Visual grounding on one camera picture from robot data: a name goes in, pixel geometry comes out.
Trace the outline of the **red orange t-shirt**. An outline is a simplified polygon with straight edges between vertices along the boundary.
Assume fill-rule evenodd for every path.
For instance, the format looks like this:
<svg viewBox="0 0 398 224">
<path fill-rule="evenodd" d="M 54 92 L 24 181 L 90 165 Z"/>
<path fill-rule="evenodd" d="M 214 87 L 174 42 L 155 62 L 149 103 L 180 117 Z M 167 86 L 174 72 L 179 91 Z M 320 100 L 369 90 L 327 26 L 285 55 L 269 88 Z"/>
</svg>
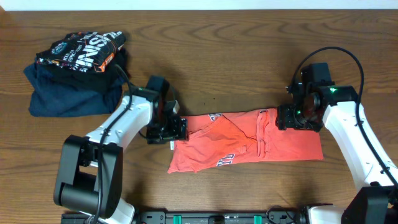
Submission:
<svg viewBox="0 0 398 224">
<path fill-rule="evenodd" d="M 275 108 L 187 116 L 187 139 L 174 141 L 168 169 L 198 172 L 247 162 L 322 160 L 318 133 L 276 125 Z"/>
</svg>

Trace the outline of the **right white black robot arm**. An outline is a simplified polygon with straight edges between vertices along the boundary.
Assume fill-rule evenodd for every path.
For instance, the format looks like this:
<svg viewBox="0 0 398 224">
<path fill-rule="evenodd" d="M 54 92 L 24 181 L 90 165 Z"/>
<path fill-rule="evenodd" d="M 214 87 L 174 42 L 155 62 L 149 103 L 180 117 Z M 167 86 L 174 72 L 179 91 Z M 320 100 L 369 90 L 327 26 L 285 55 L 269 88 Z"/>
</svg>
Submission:
<svg viewBox="0 0 398 224">
<path fill-rule="evenodd" d="M 397 166 L 373 133 L 352 86 L 317 86 L 277 108 L 280 130 L 326 128 L 348 164 L 357 190 L 346 208 L 309 205 L 297 223 L 397 223 Z"/>
</svg>

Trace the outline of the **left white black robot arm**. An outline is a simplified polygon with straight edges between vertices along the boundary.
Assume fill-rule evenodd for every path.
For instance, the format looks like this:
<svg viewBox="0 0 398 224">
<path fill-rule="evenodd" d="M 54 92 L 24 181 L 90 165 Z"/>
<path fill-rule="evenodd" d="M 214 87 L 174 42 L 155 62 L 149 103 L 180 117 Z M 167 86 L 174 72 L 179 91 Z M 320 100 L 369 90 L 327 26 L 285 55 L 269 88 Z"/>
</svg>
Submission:
<svg viewBox="0 0 398 224">
<path fill-rule="evenodd" d="M 136 209 L 121 197 L 124 150 L 147 129 L 148 144 L 186 138 L 187 122 L 177 100 L 138 88 L 127 92 L 119 108 L 84 137 L 69 136 L 62 147 L 54 202 L 69 209 L 62 223 L 135 223 Z"/>
</svg>

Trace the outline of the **folded black printed shirt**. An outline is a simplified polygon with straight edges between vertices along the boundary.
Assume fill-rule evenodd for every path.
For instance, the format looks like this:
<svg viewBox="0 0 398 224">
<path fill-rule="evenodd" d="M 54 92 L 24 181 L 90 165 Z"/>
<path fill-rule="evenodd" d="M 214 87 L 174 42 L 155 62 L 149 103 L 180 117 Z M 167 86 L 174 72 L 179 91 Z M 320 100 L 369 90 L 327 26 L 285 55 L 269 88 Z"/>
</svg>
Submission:
<svg viewBox="0 0 398 224">
<path fill-rule="evenodd" d="M 126 41 L 121 31 L 75 32 L 36 54 L 36 62 L 79 72 L 103 73 Z"/>
</svg>

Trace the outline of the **folded navy blue shirt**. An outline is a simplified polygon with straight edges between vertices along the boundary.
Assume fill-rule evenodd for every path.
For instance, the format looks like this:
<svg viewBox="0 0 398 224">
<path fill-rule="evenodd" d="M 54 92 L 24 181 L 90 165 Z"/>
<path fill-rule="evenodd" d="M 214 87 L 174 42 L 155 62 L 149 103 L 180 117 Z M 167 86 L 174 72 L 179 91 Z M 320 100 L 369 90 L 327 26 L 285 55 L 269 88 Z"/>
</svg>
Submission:
<svg viewBox="0 0 398 224">
<path fill-rule="evenodd" d="M 36 117 L 78 117 L 109 114 L 115 111 L 125 80 L 116 75 L 110 89 L 104 93 L 59 83 L 49 78 L 43 65 L 33 63 L 24 75 L 34 88 L 29 113 Z"/>
</svg>

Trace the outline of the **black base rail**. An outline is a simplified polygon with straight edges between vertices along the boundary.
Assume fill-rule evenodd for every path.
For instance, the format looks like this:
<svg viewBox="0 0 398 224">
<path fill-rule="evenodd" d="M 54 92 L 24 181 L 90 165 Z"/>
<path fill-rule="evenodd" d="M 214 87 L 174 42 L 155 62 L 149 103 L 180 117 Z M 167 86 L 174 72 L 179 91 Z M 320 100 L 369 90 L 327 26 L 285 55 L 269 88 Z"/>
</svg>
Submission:
<svg viewBox="0 0 398 224">
<path fill-rule="evenodd" d="M 271 210 L 266 213 L 169 213 L 142 212 L 135 214 L 126 223 L 145 224 L 234 224 L 234 223 L 355 223 L 353 218 L 340 215 L 283 212 Z"/>
</svg>

